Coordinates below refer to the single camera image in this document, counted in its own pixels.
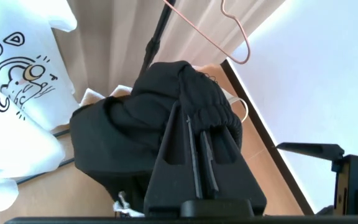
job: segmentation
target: metal stand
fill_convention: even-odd
[[[169,0],[169,3],[172,6],[175,5],[175,2],[176,2],[176,0]],[[169,20],[171,12],[172,12],[172,9],[170,7],[168,7],[166,4],[164,4],[164,8],[162,9],[160,19],[158,20],[157,26],[156,26],[155,31],[154,31],[154,35],[153,35],[153,37],[151,38],[151,40],[149,41],[149,43],[146,46],[146,54],[144,56],[144,61],[143,61],[143,65],[142,65],[142,68],[140,70],[139,76],[143,75],[146,72],[146,70],[150,67],[150,64],[153,62],[153,59],[154,59],[155,55],[157,54],[157,52],[158,52],[158,50],[160,48],[160,39],[161,39],[161,36],[162,36],[162,34],[163,34],[164,30],[165,30],[165,26],[167,25],[167,22]],[[63,136],[64,134],[68,134],[68,133],[70,133],[70,129],[67,129],[67,130],[61,131],[59,133],[56,133],[56,134],[54,134],[54,136],[56,138],[58,138],[60,136]],[[65,165],[70,164],[72,162],[74,162],[74,158],[71,158],[71,159],[68,159],[66,161],[63,161],[59,165],[59,167],[65,166]],[[33,175],[33,176],[30,176],[30,177],[25,177],[23,179],[18,180],[16,183],[17,184],[23,184],[24,182],[32,180],[32,179],[34,179],[36,177],[39,177],[39,176],[41,176],[43,174],[45,174],[45,173]]]

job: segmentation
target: wire hanger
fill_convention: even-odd
[[[230,56],[226,51],[224,51],[222,48],[220,48],[220,46],[218,46],[217,44],[215,44],[215,42],[213,42],[209,37],[207,37],[204,33],[202,33],[192,22],[190,22],[181,12],[179,12],[177,9],[175,9],[175,7],[173,7],[167,0],[163,0],[164,3],[169,6],[175,13],[177,13],[182,19],[184,19],[189,25],[191,25],[195,30],[197,30],[198,33],[200,33],[203,37],[205,37],[205,39],[207,39],[209,42],[211,42],[211,44],[213,44],[215,47],[217,47],[222,53],[224,53],[226,56],[228,56],[231,60],[233,60],[233,62],[239,63],[239,64],[245,64],[247,63],[247,61],[249,60],[249,57],[251,55],[251,50],[249,47],[249,42],[248,42],[248,38],[246,35],[246,32],[244,31],[244,28],[242,28],[242,25],[240,23],[240,21],[237,19],[236,16],[230,15],[228,14],[225,10],[224,10],[224,2],[225,0],[222,0],[221,2],[221,12],[223,13],[224,16],[234,20],[237,25],[239,26],[242,36],[244,37],[246,44],[247,44],[247,49],[248,49],[248,53],[247,53],[247,57],[245,60],[243,61],[238,61],[237,59],[233,58],[232,56]]]

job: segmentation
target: white wall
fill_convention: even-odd
[[[231,64],[274,141],[338,143],[358,155],[358,1],[287,0],[249,39],[249,62]],[[245,52],[242,44],[233,56]],[[330,162],[280,153],[315,212],[333,204]]]

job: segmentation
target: black baseboard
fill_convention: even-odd
[[[256,110],[252,103],[249,101],[246,92],[242,88],[240,81],[237,79],[236,74],[234,74],[233,69],[229,65],[229,62],[225,60],[221,64],[223,71],[226,73],[231,85],[233,86],[234,91],[236,91],[237,96],[242,98],[248,105],[249,110],[249,118],[251,119],[252,123],[255,126],[260,138],[264,142],[267,150],[269,151],[271,157],[273,158],[276,166],[278,167],[281,175],[283,176],[285,182],[289,186],[292,194],[294,195],[296,201],[298,202],[302,212],[305,215],[314,215],[309,203],[306,201],[305,196],[303,195],[302,191],[300,190],[298,184],[296,183],[295,179],[293,178],[290,170],[288,169],[287,165],[285,164],[283,158],[281,157],[280,153],[278,152],[277,148],[275,147],[272,138],[268,134],[265,126],[263,125],[262,121],[260,120],[259,115],[256,113]]]

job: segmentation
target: copper wire hanger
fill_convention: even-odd
[[[249,42],[248,42],[248,38],[246,35],[246,32],[244,31],[244,28],[242,28],[242,25],[240,23],[240,21],[237,19],[236,16],[230,15],[228,14],[225,10],[224,10],[224,2],[225,0],[222,0],[221,2],[221,12],[223,13],[224,16],[234,20],[237,25],[240,27],[242,36],[244,37],[246,44],[247,44],[247,57],[245,60],[243,61],[238,61],[237,59],[235,59],[234,57],[230,56],[226,51],[224,51],[222,48],[220,48],[220,46],[218,46],[217,44],[215,44],[215,42],[213,42],[209,37],[207,37],[204,33],[202,33],[192,22],[190,22],[181,12],[179,12],[177,9],[175,9],[175,7],[173,7],[167,0],[163,0],[164,3],[169,6],[175,13],[177,13],[182,19],[184,19],[189,25],[191,25],[195,30],[197,30],[198,33],[200,33],[203,37],[205,37],[205,39],[207,39],[209,42],[211,42],[211,44],[213,44],[215,47],[217,47],[222,53],[224,53],[226,56],[228,56],[231,60],[233,60],[233,62],[239,63],[239,64],[245,64],[248,62],[249,57],[251,55],[251,49],[249,47]]]

